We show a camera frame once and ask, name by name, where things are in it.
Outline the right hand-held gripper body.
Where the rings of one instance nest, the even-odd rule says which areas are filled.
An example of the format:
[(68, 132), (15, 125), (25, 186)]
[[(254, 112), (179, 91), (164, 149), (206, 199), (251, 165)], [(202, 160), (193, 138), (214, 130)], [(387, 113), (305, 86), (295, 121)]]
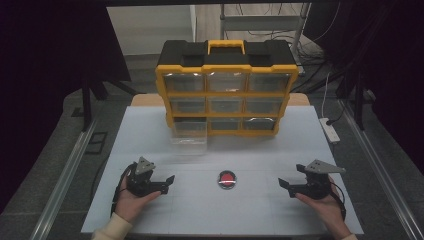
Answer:
[(306, 175), (307, 183), (301, 185), (299, 188), (303, 190), (303, 193), (301, 194), (314, 200), (323, 199), (332, 192), (329, 180), (330, 173), (346, 172), (345, 168), (338, 167), (318, 159), (315, 159), (307, 166), (297, 164), (296, 169)]

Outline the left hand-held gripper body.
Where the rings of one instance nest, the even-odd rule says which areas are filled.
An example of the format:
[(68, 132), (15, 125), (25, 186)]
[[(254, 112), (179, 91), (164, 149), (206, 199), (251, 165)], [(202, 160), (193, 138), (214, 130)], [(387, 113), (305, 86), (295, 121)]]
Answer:
[(127, 190), (137, 197), (144, 197), (153, 193), (154, 187), (165, 187), (164, 182), (152, 182), (150, 180), (155, 165), (144, 157), (129, 166), (127, 174)]

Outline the clear plastic drawer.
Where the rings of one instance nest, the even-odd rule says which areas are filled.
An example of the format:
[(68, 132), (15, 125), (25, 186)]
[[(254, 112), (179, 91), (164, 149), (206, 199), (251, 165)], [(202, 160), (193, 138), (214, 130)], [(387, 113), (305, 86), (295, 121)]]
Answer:
[(207, 150), (207, 123), (175, 122), (170, 142), (178, 155), (203, 155)]

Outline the red round black-rimmed case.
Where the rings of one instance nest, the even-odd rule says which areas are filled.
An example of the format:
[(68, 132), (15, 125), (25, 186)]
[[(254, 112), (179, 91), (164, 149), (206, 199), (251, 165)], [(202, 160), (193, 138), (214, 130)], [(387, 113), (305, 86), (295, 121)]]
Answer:
[(224, 170), (219, 173), (217, 183), (220, 188), (230, 190), (235, 187), (237, 176), (230, 170)]

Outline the person's left hand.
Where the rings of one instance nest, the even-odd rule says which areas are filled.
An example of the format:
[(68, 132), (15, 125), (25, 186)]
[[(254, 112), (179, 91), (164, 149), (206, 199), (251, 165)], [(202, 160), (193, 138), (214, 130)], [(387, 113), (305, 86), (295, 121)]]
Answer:
[(132, 223), (142, 212), (143, 208), (161, 195), (160, 191), (144, 197), (137, 197), (127, 190), (127, 178), (122, 180), (114, 213)]

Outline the person's right hand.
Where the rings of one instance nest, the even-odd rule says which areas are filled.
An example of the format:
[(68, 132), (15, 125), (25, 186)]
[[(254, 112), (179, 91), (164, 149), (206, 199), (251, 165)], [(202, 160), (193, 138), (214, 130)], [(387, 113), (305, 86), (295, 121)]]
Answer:
[(334, 229), (349, 229), (343, 220), (339, 204), (332, 196), (314, 200), (306, 195), (297, 193), (296, 198), (315, 210), (331, 234)]

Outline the white table cover sheet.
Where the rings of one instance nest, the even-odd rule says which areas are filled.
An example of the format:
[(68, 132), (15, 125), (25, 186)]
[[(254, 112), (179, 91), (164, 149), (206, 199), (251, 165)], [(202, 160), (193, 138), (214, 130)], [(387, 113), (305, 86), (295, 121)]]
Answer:
[[(104, 226), (125, 168), (140, 157), (154, 163), (153, 180), (174, 175), (168, 194), (149, 203), (135, 222), (138, 234), (170, 236), (320, 235), (316, 213), (281, 188), (278, 179), (302, 184), (297, 164), (333, 163), (316, 111), (290, 106), (273, 137), (213, 136), (203, 155), (178, 155), (161, 107), (127, 108), (82, 230)], [(219, 173), (237, 176), (234, 188), (218, 186)]]

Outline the white power strip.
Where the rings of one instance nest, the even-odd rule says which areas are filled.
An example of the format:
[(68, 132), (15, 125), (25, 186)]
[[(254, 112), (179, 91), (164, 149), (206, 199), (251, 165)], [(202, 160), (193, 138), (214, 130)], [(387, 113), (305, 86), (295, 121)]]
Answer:
[(321, 127), (327, 137), (327, 140), (331, 144), (337, 144), (340, 141), (340, 137), (337, 134), (336, 130), (332, 125), (328, 125), (327, 122), (329, 121), (328, 118), (320, 118), (319, 122), (321, 124)]

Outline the wooden table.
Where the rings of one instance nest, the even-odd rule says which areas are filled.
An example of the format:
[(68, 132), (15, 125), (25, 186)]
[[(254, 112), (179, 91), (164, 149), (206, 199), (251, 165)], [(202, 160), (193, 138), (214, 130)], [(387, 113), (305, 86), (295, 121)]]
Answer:
[[(289, 106), (310, 106), (308, 97), (303, 93), (290, 93)], [(131, 106), (163, 106), (163, 99), (158, 94), (137, 94), (131, 101)]]

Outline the black stand leg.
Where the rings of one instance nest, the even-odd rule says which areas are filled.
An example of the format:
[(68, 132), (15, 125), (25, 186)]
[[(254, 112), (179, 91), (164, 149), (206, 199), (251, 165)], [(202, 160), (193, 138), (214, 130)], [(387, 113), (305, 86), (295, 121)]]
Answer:
[(108, 97), (108, 92), (101, 80), (96, 80), (89, 76), (83, 76), (81, 82), (84, 117), (84, 125), (82, 131), (85, 132), (88, 130), (92, 122), (91, 94), (94, 94), (94, 97), (97, 100), (106, 100)]

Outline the yellow black drawer organizer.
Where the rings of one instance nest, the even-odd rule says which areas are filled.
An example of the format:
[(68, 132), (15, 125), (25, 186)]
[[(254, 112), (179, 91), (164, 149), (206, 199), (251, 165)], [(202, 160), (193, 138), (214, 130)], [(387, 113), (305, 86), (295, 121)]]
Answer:
[(166, 122), (206, 122), (207, 136), (272, 136), (299, 69), (284, 40), (164, 43), (156, 87)]

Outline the metal shelf stand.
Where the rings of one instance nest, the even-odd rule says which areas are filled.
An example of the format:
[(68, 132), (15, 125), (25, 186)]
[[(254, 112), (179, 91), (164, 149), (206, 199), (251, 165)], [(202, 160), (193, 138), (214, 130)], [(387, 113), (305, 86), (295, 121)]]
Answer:
[(297, 51), (307, 19), (309, 3), (303, 3), (298, 15), (226, 15), (225, 5), (220, 5), (220, 39), (227, 31), (294, 31), (291, 51)]

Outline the black floor frame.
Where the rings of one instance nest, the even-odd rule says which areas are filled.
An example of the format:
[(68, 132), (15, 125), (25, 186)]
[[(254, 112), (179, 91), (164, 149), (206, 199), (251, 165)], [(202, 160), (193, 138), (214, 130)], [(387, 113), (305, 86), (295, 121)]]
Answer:
[(107, 132), (94, 132), (87, 144), (85, 153), (88, 155), (99, 155), (105, 146)]

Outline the metal floor rail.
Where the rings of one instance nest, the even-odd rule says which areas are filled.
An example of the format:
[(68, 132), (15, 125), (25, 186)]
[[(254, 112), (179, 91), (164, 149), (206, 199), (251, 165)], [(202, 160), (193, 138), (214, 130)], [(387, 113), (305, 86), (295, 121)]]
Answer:
[(370, 139), (364, 130), (361, 130), (352, 115), (353, 110), (342, 100), (338, 104), (344, 109), (343, 116), (351, 127), (357, 141), (363, 149), (366, 159), (368, 160), (373, 172), (376, 174), (382, 189), (384, 190), (388, 201), (392, 205), (402, 227), (404, 228), (410, 240), (424, 240), (424, 230), (422, 230), (413, 215), (412, 210), (407, 205), (405, 198), (395, 186), (394, 181), (386, 170), (382, 158), (376, 152)]
[(79, 134), (78, 139), (66, 161), (59, 179), (31, 233), (29, 240), (46, 240), (54, 221), (59, 213), (60, 207), (65, 199), (67, 191), (72, 183), (81, 159), (84, 155), (88, 142), (96, 128), (98, 120), (93, 120)]

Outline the white wall panel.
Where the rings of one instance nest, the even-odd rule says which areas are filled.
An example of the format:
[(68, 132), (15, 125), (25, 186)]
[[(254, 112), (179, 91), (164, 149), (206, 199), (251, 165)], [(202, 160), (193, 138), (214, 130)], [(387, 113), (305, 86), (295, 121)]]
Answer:
[(108, 7), (124, 55), (159, 54), (167, 40), (194, 41), (193, 5)]

